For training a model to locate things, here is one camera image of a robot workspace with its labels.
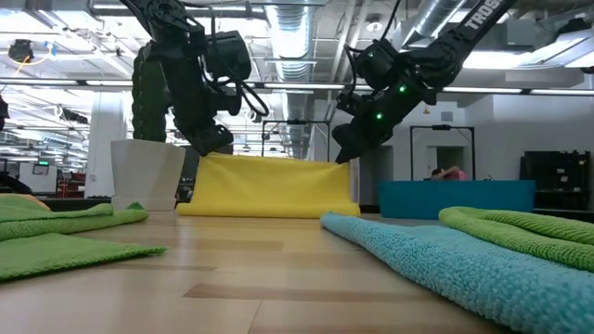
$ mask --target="potted cactus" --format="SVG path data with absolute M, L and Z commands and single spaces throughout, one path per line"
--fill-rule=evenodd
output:
M 139 202 L 149 211 L 172 211 L 186 151 L 166 144 L 171 105 L 158 61 L 147 61 L 150 44 L 134 63 L 134 139 L 111 142 L 115 209 Z

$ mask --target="cable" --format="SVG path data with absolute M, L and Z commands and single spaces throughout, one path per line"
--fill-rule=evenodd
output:
M 388 34 L 388 31 L 390 30 L 390 26 L 392 26 L 392 23 L 394 22 L 394 17 L 396 16 L 396 12 L 398 11 L 398 8 L 400 7 L 401 2 L 402 2 L 402 0 L 396 1 L 396 5 L 394 6 L 394 9 L 392 9 L 392 15 L 390 16 L 388 25 L 386 26 L 386 29 L 383 30 L 383 34 L 381 35 L 380 40 L 386 38 L 386 35 Z
M 353 72 L 353 84 L 351 85 L 351 88 L 349 89 L 349 97 L 352 97 L 353 93 L 355 92 L 355 86 L 356 86 L 355 60 L 353 59 L 353 55 L 351 55 L 351 51 L 350 51 L 348 45 L 344 45 L 344 53 L 346 53 L 346 57 L 349 59 L 349 63 L 351 64 L 351 71 Z

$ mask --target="pillar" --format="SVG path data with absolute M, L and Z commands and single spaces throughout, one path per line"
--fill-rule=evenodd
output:
M 115 195 L 111 169 L 111 141 L 126 138 L 123 97 L 123 93 L 95 93 L 84 187 L 86 198 Z

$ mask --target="green towel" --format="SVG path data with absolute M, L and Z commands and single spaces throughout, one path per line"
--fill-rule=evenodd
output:
M 594 272 L 594 225 L 523 212 L 449 208 L 446 225 L 507 249 Z
M 109 204 L 100 204 L 79 212 L 51 212 L 29 199 L 0 197 L 0 281 L 161 254 L 164 247 L 61 235 L 141 222 L 148 217 L 139 204 L 122 211 L 114 211 Z
M 120 244 L 54 233 L 17 238 L 0 242 L 0 282 L 164 251 L 164 247 Z
M 84 211 L 51 212 L 28 199 L 17 196 L 0 197 L 0 241 L 45 233 L 84 232 L 137 223 L 147 218 L 149 213 L 138 204 L 121 211 L 114 211 L 111 204 L 99 204 Z

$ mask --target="cactus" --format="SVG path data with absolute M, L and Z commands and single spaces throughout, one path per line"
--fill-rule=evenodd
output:
M 132 75 L 132 125 L 134 139 L 164 143 L 167 139 L 165 115 L 170 106 L 167 84 L 159 61 L 147 61 L 150 43 L 140 48 Z

